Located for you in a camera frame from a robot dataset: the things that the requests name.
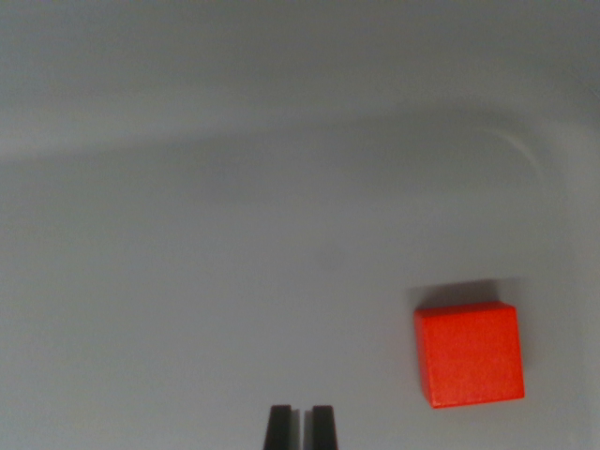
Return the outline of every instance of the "gray background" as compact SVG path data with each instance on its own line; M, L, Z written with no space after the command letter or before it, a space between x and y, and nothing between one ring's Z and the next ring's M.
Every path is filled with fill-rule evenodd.
M597 11L531 5L4 7L0 446L595 448ZM456 283L526 399L423 399Z

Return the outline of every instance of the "red block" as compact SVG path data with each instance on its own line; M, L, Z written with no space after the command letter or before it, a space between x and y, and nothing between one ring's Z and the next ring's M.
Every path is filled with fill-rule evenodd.
M525 397L514 307L486 302L418 309L414 327L431 407Z

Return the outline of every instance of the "red cube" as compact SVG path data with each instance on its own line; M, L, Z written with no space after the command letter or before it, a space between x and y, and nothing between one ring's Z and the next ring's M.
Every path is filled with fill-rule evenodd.
M414 327L431 407L525 397L514 307L496 301L417 309Z

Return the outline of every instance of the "white surface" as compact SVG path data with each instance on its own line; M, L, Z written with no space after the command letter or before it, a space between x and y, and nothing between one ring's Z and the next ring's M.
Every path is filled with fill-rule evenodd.
M261 448L274 403L344 450L599 446L593 7L15 5L1 447ZM527 398L432 411L413 293L482 278Z

